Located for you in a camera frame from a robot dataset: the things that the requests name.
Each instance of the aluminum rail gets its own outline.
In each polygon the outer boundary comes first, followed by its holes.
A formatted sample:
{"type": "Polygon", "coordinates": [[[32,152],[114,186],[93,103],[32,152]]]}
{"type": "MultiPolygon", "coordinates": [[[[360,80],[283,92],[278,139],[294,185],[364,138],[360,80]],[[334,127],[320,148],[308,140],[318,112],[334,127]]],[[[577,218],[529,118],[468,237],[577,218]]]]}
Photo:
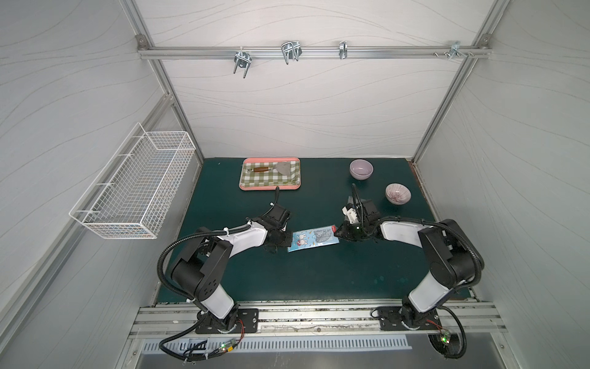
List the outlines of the aluminum rail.
{"type": "MultiPolygon", "coordinates": [[[[349,335],[390,334],[381,331],[379,319],[371,312],[378,306],[401,306],[400,299],[351,301],[264,301],[240,302],[242,308],[259,310],[258,331],[249,336],[273,335],[349,335]]],[[[507,332],[493,302],[447,301],[468,333],[507,332]]],[[[194,324],[199,309],[190,303],[158,304],[140,308],[129,332],[129,338],[164,338],[194,324]]],[[[442,325],[458,329],[451,315],[439,310],[442,325]]],[[[403,334],[427,334],[431,331],[396,331],[403,334]]],[[[186,337],[198,337],[190,333],[186,337]]]]}
{"type": "MultiPolygon", "coordinates": [[[[280,47],[153,47],[138,50],[141,59],[177,60],[177,59],[231,59],[238,51],[248,53],[252,59],[283,59],[280,47]]],[[[467,58],[487,58],[489,48],[475,46],[460,47],[459,52],[467,58]]],[[[405,59],[405,58],[440,58],[447,59],[450,46],[348,46],[348,59],[405,59]]],[[[300,59],[340,59],[339,47],[301,47],[300,59]]],[[[454,58],[465,59],[457,55],[454,58]]]]}
{"type": "MultiPolygon", "coordinates": [[[[490,39],[492,37],[492,33],[498,26],[506,7],[510,0],[496,0],[494,4],[491,6],[490,11],[488,12],[486,19],[484,19],[483,24],[479,32],[477,33],[475,39],[473,40],[473,44],[477,45],[482,48],[486,48],[490,46],[490,39]]],[[[457,70],[457,74],[453,78],[453,82],[451,86],[449,86],[446,95],[444,96],[438,110],[434,114],[432,121],[428,125],[426,132],[424,132],[424,136],[422,136],[422,140],[418,144],[418,148],[412,157],[412,162],[414,164],[418,164],[424,152],[426,152],[426,148],[430,143],[430,140],[434,136],[434,133],[438,129],[441,122],[444,120],[447,112],[449,111],[451,105],[453,105],[453,101],[457,97],[459,90],[463,87],[465,81],[467,81],[467,77],[471,74],[473,67],[476,65],[477,59],[472,60],[464,60],[461,63],[461,66],[457,70]]]]}

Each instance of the green checkered cloth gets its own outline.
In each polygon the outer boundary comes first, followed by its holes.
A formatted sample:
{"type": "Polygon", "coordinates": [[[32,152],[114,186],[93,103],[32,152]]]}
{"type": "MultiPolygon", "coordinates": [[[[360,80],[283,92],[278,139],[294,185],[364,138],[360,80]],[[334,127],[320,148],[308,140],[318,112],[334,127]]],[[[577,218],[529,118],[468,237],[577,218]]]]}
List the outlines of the green checkered cloth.
{"type": "Polygon", "coordinates": [[[281,186],[297,185],[301,182],[301,165],[299,161],[291,161],[291,175],[282,175],[276,169],[266,172],[248,172],[249,169],[259,168],[261,166],[275,166],[277,162],[267,163],[246,163],[242,166],[242,176],[240,177],[240,186],[242,187],[262,187],[262,186],[281,186]]]}

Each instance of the wire mesh basket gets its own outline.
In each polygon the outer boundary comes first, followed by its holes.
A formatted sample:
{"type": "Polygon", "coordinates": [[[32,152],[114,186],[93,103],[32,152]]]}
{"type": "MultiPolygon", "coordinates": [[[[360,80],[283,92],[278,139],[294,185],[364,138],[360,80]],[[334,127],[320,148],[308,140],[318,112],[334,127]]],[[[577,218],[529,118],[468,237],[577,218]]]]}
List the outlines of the wire mesh basket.
{"type": "Polygon", "coordinates": [[[118,150],[128,152],[112,157],[70,211],[104,239],[155,239],[195,152],[186,132],[146,132],[138,125],[141,134],[130,133],[118,150]]]}

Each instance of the spatula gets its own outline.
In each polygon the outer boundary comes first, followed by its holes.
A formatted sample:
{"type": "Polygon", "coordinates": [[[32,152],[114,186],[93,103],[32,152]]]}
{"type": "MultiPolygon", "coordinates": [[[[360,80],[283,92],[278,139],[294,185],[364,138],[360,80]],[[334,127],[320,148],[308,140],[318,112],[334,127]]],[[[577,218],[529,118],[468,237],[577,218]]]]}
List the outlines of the spatula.
{"type": "Polygon", "coordinates": [[[278,162],[275,166],[259,166],[254,169],[249,169],[248,172],[260,173],[276,169],[280,174],[291,175],[291,163],[288,161],[278,162]]]}

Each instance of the ceramic bowl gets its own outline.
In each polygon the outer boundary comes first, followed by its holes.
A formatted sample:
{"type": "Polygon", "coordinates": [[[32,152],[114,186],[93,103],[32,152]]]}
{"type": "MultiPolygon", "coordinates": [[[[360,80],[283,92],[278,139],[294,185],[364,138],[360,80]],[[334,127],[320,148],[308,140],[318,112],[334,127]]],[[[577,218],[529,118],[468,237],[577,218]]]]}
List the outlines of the ceramic bowl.
{"type": "Polygon", "coordinates": [[[412,198],[412,194],[408,190],[408,187],[399,183],[388,185],[385,188],[385,196],[393,205],[404,205],[412,198]]]}
{"type": "Polygon", "coordinates": [[[357,159],[350,163],[350,175],[354,179],[364,181],[373,174],[373,165],[366,160],[357,159]]]}

